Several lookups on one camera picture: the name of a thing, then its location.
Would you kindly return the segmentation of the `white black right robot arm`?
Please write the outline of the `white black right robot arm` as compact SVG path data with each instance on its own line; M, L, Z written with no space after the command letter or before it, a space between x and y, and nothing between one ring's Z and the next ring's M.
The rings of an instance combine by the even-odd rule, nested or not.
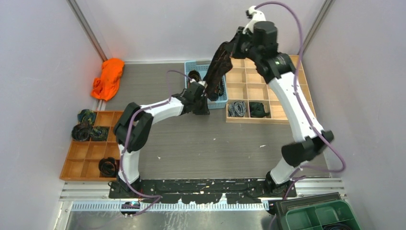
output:
M277 28L273 22L255 22L238 27L226 50L235 59L249 59L275 93L291 127L294 141L282 146L282 158L266 175L266 191L277 197L284 183L301 166L320 155L334 139L317 121L300 88L296 69L288 54L278 51Z

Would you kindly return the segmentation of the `brown paisley patterned tie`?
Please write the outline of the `brown paisley patterned tie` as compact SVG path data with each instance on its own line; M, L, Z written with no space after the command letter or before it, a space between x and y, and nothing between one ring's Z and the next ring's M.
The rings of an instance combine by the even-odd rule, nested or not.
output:
M215 90L222 81L222 77L233 68L230 58L229 43L230 42L223 42L218 47L208 67L207 73L203 78L207 83L207 98L211 101L215 101L216 99Z

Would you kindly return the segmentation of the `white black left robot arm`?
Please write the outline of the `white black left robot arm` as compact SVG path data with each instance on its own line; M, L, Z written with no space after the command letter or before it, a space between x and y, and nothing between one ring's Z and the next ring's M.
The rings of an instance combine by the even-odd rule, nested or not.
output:
M130 103L125 108L113 132L121 152L118 181L122 183L121 192L128 198L137 196L140 190L139 156L151 127L157 122L190 112L208 114L206 85L205 81L192 80L181 93L164 101L148 105Z

